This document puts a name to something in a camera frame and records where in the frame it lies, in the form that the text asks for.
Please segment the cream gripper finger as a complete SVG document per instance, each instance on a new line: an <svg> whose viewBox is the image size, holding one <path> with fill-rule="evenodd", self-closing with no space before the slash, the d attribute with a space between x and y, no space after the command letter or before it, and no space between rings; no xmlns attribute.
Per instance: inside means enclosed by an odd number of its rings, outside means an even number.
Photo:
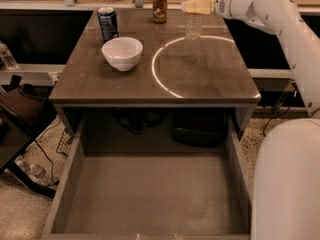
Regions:
<svg viewBox="0 0 320 240"><path fill-rule="evenodd" d="M214 11L215 0L186 0L181 3L181 9L191 14L211 14Z"/></svg>

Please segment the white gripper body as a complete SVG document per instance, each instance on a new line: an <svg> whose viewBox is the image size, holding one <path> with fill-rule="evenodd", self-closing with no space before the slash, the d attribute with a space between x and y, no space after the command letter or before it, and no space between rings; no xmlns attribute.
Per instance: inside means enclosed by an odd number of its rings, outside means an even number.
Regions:
<svg viewBox="0 0 320 240"><path fill-rule="evenodd" d="M215 12L225 19L249 20L254 15L254 0L215 0Z"/></svg>

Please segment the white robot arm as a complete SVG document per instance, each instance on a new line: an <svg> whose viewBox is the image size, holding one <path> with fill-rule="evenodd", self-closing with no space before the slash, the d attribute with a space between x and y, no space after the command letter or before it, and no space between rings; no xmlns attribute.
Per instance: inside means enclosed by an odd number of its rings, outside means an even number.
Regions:
<svg viewBox="0 0 320 240"><path fill-rule="evenodd" d="M277 37L308 116L274 127L255 163L251 240L320 240L320 39L295 0L186 0Z"/></svg>

